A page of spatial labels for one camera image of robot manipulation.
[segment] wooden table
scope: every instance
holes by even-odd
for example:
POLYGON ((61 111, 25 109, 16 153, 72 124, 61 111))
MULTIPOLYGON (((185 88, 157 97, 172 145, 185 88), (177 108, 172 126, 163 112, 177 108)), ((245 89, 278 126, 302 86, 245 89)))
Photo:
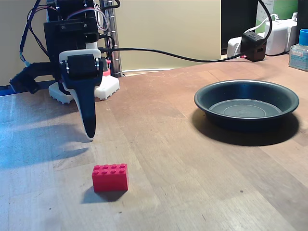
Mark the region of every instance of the wooden table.
POLYGON ((75 103, 47 90, 0 97, 0 230, 307 231, 308 74, 288 56, 120 79, 87 142, 75 103), (285 85, 300 106, 280 131, 210 124, 193 102, 226 79, 285 85), (127 163, 126 193, 95 194, 94 165, 127 163))

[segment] plug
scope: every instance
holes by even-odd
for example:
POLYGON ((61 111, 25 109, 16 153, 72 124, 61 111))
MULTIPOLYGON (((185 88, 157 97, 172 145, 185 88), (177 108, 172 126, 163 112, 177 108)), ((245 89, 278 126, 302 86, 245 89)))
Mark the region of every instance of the plug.
POLYGON ((246 59, 257 62, 265 58, 266 42, 262 44, 263 41, 264 38, 253 31, 243 33, 241 52, 248 51, 245 54, 246 59))

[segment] black cable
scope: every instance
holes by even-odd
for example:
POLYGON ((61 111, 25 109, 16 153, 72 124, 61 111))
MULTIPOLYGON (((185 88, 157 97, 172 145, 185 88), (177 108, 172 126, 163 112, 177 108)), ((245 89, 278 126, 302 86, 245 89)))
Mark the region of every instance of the black cable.
POLYGON ((53 10, 55 10, 55 11, 57 11, 57 10, 56 10, 55 8, 49 6, 49 5, 39 5, 38 7, 37 7, 37 8, 32 8, 32 9, 29 11, 29 13, 28 13, 28 15, 27 15, 27 25, 28 25, 28 28, 29 28, 30 32, 32 33, 33 37, 35 38, 35 40, 36 40, 38 46, 39 46, 39 47, 42 49, 42 51, 48 56, 47 50, 44 48, 42 42, 39 40, 39 38, 36 36, 36 34, 35 34, 34 31, 33 31, 33 28, 32 28, 32 20, 33 20, 33 18, 34 18, 34 15, 35 15, 37 12, 39 12, 39 11, 47 10, 47 9, 53 9, 53 10))
POLYGON ((103 7, 101 8, 102 11, 104 10, 108 10, 108 9, 115 9, 115 8, 119 8, 121 6, 121 3, 119 0, 115 0, 115 2, 117 3, 117 5, 112 5, 112 6, 106 6, 106 7, 103 7))
MULTIPOLYGON (((40 0, 37 0, 33 6, 33 9, 36 9, 38 7, 40 3, 40 0)), ((20 41, 20 48, 19 48, 19 51, 20 53, 24 52, 24 47, 25 47, 25 42, 26 42, 26 38, 27 38, 27 34, 28 34, 28 30, 29 30, 29 25, 28 23, 26 24, 25 26, 25 29, 24 29, 24 32, 23 32, 23 35, 21 37, 21 41, 20 41)))
MULTIPOLYGON (((268 18, 269 18, 269 32, 268 34, 265 36, 265 38, 262 40, 261 43, 258 44, 258 46, 263 45, 267 39, 269 38, 271 31, 272 31, 272 27, 273 27, 273 22, 270 16, 270 13, 267 9, 267 7, 265 6, 265 4, 263 3, 262 0, 258 0, 258 2, 261 4, 261 6, 263 7, 263 9, 265 10, 268 18)), ((185 56, 181 56, 181 55, 177 55, 177 54, 172 54, 166 51, 160 51, 160 50, 156 50, 156 49, 149 49, 149 48, 116 48, 116 49, 104 49, 104 48, 99 48, 99 50, 101 52, 113 52, 113 51, 150 51, 150 52, 155 52, 155 53, 160 53, 160 54, 165 54, 165 55, 169 55, 175 58, 179 58, 179 59, 184 59, 184 60, 188 60, 188 61, 192 61, 192 62, 199 62, 199 63, 217 63, 217 62, 223 62, 223 61, 227 61, 227 60, 231 60, 240 56, 245 55, 248 52, 251 52, 255 49, 255 47, 252 47, 251 49, 244 51, 240 54, 231 56, 231 57, 227 57, 224 59, 214 59, 214 60, 202 60, 202 59, 193 59, 193 58, 189 58, 189 57, 185 57, 185 56)))
POLYGON ((111 50, 110 50, 110 52, 108 52, 108 55, 107 55, 107 57, 106 57, 106 59, 111 59, 112 57, 111 57, 111 55, 112 55, 112 52, 113 52, 113 50, 115 49, 115 45, 116 45, 116 41, 115 41, 115 39, 112 37, 112 36, 110 36, 110 35, 104 35, 104 34, 100 34, 100 36, 99 36, 99 39, 110 39, 111 40, 111 50))

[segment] beige wall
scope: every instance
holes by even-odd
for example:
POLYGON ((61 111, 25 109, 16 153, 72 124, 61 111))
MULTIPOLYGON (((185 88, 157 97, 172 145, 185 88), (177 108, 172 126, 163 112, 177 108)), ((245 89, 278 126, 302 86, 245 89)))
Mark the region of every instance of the beige wall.
MULTIPOLYGON (((123 0, 116 18, 121 47, 220 58, 220 0, 123 0)), ((122 51, 121 57, 123 70, 198 64, 143 51, 122 51)))
MULTIPOLYGON (((24 68, 19 59, 19 43, 26 15, 33 0, 0 0, 0 86, 24 68)), ((174 52, 194 58, 220 57, 220 0, 123 0, 116 10, 121 47, 146 47, 174 52)), ((39 12, 33 29, 45 43, 39 12)), ((25 57, 30 62, 47 61, 29 33, 25 57)), ((149 52, 121 52, 123 70, 176 68, 196 63, 149 52)), ((39 77, 38 80, 52 79, 39 77)))

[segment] toy brick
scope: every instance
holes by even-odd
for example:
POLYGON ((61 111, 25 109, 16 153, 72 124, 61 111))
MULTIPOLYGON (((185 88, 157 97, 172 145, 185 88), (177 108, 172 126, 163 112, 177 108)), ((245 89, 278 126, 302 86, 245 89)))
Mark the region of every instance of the toy brick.
POLYGON ((92 179, 95 192, 127 191, 127 164, 96 165, 93 169, 92 179))

